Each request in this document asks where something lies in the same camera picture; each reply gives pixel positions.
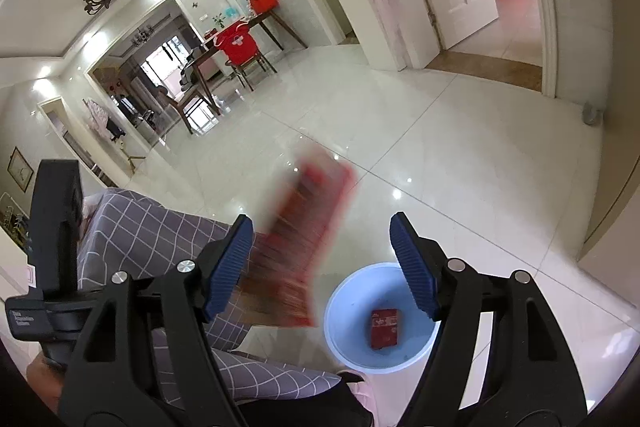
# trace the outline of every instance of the framed picture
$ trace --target framed picture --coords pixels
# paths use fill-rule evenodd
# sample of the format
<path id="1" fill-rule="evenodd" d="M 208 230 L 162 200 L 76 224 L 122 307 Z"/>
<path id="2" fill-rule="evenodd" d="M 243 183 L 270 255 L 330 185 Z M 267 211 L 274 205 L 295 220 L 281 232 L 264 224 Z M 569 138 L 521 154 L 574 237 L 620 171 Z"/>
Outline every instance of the framed picture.
<path id="1" fill-rule="evenodd" d="M 7 170 L 18 184 L 18 187 L 20 187 L 23 192 L 26 192 L 33 177 L 33 169 L 27 163 L 27 160 L 24 159 L 20 151 L 18 151 L 17 147 L 14 148 L 14 153 L 11 155 Z"/>

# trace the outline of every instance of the pink shoe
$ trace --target pink shoe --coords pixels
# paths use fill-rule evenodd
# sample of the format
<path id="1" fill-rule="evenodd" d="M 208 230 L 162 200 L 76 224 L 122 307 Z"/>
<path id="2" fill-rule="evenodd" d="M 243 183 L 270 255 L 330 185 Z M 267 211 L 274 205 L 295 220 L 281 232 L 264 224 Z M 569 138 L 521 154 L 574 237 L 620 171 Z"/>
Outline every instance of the pink shoe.
<path id="1" fill-rule="evenodd" d="M 349 373 L 362 378 L 360 382 L 347 382 L 349 389 L 353 393 L 353 396 L 360 402 L 360 404 L 373 415 L 373 423 L 371 427 L 382 427 L 378 420 L 378 407 L 376 406 L 376 397 L 373 394 L 373 387 L 371 386 L 369 376 L 353 369 L 341 369 L 337 375 L 341 373 Z"/>

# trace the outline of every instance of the window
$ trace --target window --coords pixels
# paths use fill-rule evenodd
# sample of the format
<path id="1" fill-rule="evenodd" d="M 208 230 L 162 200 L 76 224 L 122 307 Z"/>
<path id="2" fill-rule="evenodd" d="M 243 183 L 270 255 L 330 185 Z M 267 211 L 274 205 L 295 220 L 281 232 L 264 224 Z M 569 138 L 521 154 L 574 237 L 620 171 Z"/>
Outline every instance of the window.
<path id="1" fill-rule="evenodd" d="M 167 45 L 174 52 L 174 55 L 180 60 L 183 66 L 187 65 L 189 52 L 185 49 L 185 47 L 180 42 L 178 37 L 173 37 L 171 40 L 167 41 Z"/>
<path id="2" fill-rule="evenodd" d="M 169 51 L 166 44 L 160 46 L 156 51 L 146 58 L 146 62 L 154 70 L 160 81 L 164 80 L 175 70 L 182 67 L 180 61 Z"/>

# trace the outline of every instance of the tiled floor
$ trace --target tiled floor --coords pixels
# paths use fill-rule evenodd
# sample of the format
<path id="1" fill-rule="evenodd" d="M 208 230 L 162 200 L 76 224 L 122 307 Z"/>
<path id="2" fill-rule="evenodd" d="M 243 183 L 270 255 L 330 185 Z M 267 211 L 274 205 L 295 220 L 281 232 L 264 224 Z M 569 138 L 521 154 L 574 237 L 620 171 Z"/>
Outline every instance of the tiled floor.
<path id="1" fill-rule="evenodd" d="M 597 403 L 640 344 L 640 312 L 574 263 L 593 203 L 600 129 L 581 124 L 576 105 L 531 90 L 365 64 L 359 46 L 288 55 L 255 93 L 217 93 L 225 114 L 204 136 L 177 126 L 131 187 L 217 219 L 245 212 L 260 228 L 274 180 L 315 140 L 351 162 L 359 179 L 314 284 L 320 321 L 348 274 L 394 261 L 388 223 L 402 210 L 420 235 L 478 271 L 534 275 L 566 334 L 589 404 Z M 483 316 L 463 405 L 479 395 L 490 328 Z M 320 328 L 253 328 L 243 347 L 335 368 Z M 398 421 L 425 362 L 373 377 L 383 427 Z"/>
<path id="2" fill-rule="evenodd" d="M 495 1 L 500 18 L 453 46 L 451 51 L 542 66 L 538 0 Z"/>

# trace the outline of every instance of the red bag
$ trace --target red bag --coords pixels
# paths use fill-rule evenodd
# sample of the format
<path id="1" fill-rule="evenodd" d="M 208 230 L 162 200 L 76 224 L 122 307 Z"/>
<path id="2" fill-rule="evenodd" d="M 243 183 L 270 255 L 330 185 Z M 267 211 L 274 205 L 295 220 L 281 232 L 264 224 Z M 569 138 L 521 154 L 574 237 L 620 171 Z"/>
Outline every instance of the red bag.
<path id="1" fill-rule="evenodd" d="M 251 8 L 257 14 L 268 12 L 278 5 L 278 0 L 249 0 Z"/>

